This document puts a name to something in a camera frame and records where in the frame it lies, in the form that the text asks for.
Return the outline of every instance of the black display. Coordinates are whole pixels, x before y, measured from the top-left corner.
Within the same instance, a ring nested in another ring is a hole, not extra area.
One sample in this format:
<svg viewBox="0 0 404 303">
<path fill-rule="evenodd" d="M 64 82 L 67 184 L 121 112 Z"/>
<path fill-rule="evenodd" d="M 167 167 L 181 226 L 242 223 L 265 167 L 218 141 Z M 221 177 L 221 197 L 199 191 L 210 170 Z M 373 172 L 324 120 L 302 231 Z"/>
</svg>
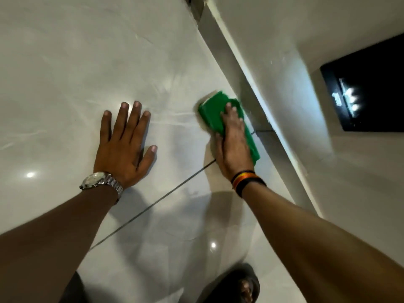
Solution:
<svg viewBox="0 0 404 303">
<path fill-rule="evenodd" d="M 404 34 L 321 67 L 345 131 L 403 132 Z"/>
</svg>

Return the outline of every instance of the forearm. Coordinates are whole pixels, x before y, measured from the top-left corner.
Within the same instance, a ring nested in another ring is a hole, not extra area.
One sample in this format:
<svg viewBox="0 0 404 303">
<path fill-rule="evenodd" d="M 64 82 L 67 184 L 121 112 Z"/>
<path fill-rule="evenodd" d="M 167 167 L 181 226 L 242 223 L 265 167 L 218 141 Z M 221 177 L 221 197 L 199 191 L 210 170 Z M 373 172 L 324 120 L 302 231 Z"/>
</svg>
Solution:
<svg viewBox="0 0 404 303">
<path fill-rule="evenodd" d="M 404 301 L 404 269 L 339 227 L 258 183 L 243 198 L 310 301 Z"/>
<path fill-rule="evenodd" d="M 83 191 L 1 235 L 1 301 L 57 302 L 116 199 L 109 186 Z"/>
</svg>

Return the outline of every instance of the wristwatch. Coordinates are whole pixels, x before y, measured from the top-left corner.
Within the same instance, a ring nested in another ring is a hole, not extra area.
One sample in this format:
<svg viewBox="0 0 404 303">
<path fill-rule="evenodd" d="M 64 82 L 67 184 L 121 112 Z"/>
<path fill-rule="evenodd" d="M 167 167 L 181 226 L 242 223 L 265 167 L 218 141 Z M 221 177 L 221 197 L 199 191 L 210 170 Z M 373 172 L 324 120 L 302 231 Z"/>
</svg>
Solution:
<svg viewBox="0 0 404 303">
<path fill-rule="evenodd" d="M 110 173 L 95 172 L 89 175 L 84 179 L 83 183 L 80 185 L 80 189 L 86 190 L 101 185 L 109 185 L 115 188 L 116 192 L 118 192 L 118 199 L 116 200 L 116 202 L 118 203 L 124 189 L 122 188 L 122 185 L 116 179 L 114 179 L 114 177 Z"/>
</svg>

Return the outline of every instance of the green cleaning pad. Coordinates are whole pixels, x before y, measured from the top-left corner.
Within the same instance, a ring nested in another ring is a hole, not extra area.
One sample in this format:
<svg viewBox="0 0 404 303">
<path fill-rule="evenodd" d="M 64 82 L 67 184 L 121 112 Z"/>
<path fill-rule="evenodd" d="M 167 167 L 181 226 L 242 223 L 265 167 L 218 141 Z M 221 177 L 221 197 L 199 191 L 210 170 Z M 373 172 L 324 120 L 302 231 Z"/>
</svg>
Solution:
<svg viewBox="0 0 404 303">
<path fill-rule="evenodd" d="M 205 121 L 206 125 L 211 130 L 218 132 L 222 136 L 224 134 L 224 126 L 222 118 L 220 117 L 220 112 L 225 112 L 226 103 L 228 102 L 237 108 L 239 118 L 244 119 L 244 112 L 241 108 L 240 102 L 237 99 L 230 99 L 222 91 L 216 93 L 198 107 L 198 112 L 202 116 L 202 119 Z M 255 165 L 257 160 L 260 159 L 260 156 L 247 126 L 245 126 L 245 132 L 247 144 L 250 147 L 251 158 Z"/>
</svg>

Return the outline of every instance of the hand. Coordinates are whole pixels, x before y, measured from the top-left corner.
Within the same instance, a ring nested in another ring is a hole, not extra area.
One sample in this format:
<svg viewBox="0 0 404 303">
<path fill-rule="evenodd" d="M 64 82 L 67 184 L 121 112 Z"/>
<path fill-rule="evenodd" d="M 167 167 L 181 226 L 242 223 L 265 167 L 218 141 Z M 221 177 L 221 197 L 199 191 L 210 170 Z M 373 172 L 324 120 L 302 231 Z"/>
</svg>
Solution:
<svg viewBox="0 0 404 303">
<path fill-rule="evenodd" d="M 237 109 L 226 104 L 226 113 L 222 113 L 225 125 L 225 138 L 216 133 L 216 162 L 222 174 L 231 181 L 244 170 L 254 170 L 250 148 L 245 136 L 245 124 L 238 118 Z"/>
<path fill-rule="evenodd" d="M 142 104 L 135 101 L 128 122 L 129 104 L 123 102 L 111 134 L 111 112 L 105 111 L 101 120 L 100 145 L 94 163 L 94 172 L 103 171 L 121 183 L 124 189 L 139 182 L 148 172 L 157 151 L 157 146 L 149 147 L 141 157 L 141 146 L 150 112 L 140 117 Z"/>
</svg>

